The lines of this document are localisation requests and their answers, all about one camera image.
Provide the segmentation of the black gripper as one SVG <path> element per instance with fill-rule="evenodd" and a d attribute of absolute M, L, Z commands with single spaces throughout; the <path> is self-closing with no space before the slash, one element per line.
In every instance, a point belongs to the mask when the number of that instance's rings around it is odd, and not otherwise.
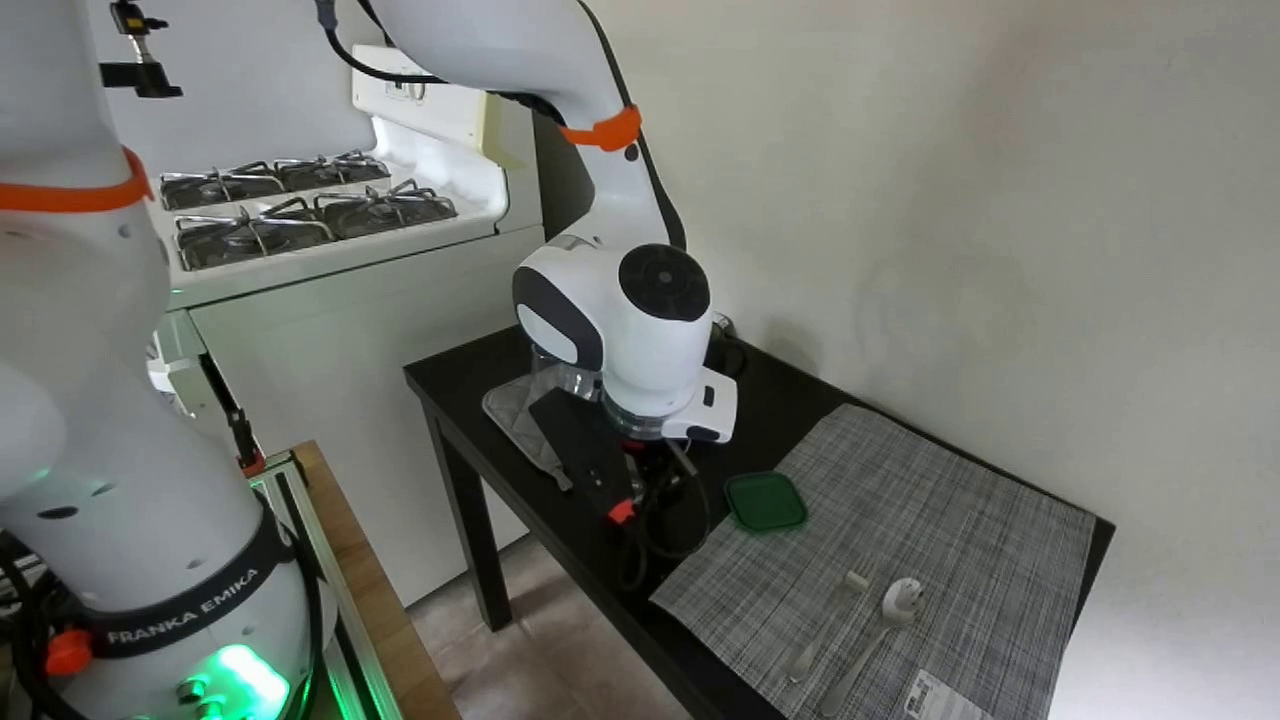
<path fill-rule="evenodd" d="M 558 457 L 571 492 L 610 531 L 665 560 L 683 560 L 709 537 L 709 492 L 674 445 L 627 437 L 598 405 L 568 391 L 536 401 L 531 419 Z"/>

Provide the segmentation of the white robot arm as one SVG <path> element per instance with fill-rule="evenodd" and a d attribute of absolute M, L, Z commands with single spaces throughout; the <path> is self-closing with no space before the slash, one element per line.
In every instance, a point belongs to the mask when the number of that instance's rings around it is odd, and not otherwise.
<path fill-rule="evenodd" d="M 524 337 L 658 440 L 737 430 L 711 294 L 582 0 L 373 0 L 445 84 L 536 98 L 591 206 L 511 275 Z M 310 550 L 143 372 L 167 302 L 147 172 L 103 110 L 83 0 L 0 0 L 0 504 L 47 572 L 16 673 L 47 720 L 286 720 L 322 666 Z"/>

